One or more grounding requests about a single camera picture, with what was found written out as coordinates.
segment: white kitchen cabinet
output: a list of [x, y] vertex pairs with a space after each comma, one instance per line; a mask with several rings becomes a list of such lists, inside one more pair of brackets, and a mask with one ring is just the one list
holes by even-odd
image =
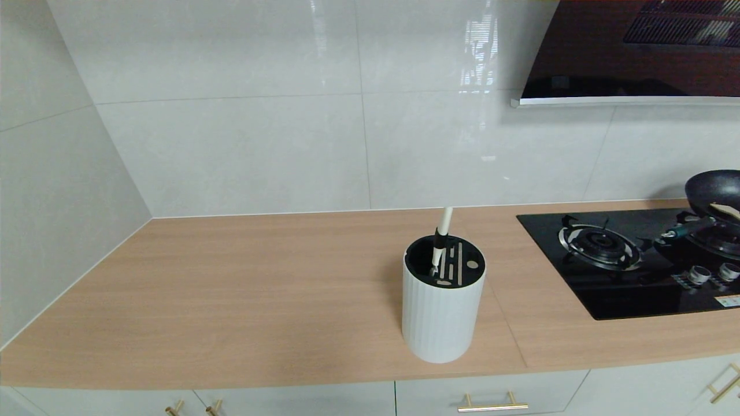
[[196, 390], [218, 416], [395, 416], [392, 381], [259, 389]]
[[707, 385], [732, 362], [740, 355], [593, 369], [562, 416], [685, 416], [708, 401]]
[[165, 408], [183, 406], [180, 416], [203, 416], [204, 405], [192, 390], [16, 390], [49, 416], [164, 416]]
[[546, 372], [490, 377], [406, 380], [396, 382], [398, 416], [452, 416], [457, 408], [509, 403], [512, 392], [517, 403], [528, 409], [496, 410], [496, 415], [530, 415], [561, 412], [568, 405], [587, 370]]
[[0, 416], [47, 416], [12, 387], [0, 387]]
[[740, 383], [738, 382], [740, 372], [731, 366], [727, 366], [725, 371], [712, 382], [712, 386], [717, 392], [728, 387], [727, 393], [719, 398], [715, 403], [711, 403], [714, 393], [708, 388], [696, 400], [696, 406], [691, 411], [690, 416], [737, 416], [740, 415]]

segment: gas stove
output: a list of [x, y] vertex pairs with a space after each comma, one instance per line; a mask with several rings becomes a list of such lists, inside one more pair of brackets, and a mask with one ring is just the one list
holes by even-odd
[[719, 227], [662, 237], [698, 219], [687, 210], [517, 218], [594, 319], [740, 307], [740, 237]]

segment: black frying pan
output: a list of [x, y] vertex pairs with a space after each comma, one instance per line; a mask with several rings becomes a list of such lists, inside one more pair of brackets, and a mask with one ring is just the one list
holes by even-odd
[[728, 205], [740, 209], [740, 170], [711, 170], [692, 176], [684, 187], [686, 198], [699, 221], [669, 229], [663, 237], [678, 238], [689, 232], [715, 225], [740, 235], [740, 220], [710, 207], [710, 204]]

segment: knife block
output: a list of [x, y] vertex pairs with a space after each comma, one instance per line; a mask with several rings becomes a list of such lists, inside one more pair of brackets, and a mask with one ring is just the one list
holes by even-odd
[[403, 256], [403, 339], [419, 358], [448, 363], [468, 350], [485, 281], [483, 254], [452, 235], [429, 275], [434, 236], [419, 238]]

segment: pan handle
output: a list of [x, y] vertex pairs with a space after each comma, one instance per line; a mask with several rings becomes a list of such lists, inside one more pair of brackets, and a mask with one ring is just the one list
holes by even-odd
[[687, 222], [686, 224], [677, 225], [665, 230], [660, 236], [663, 238], [681, 238], [692, 232], [701, 231], [713, 226], [717, 222], [714, 217], [706, 216], [696, 221]]

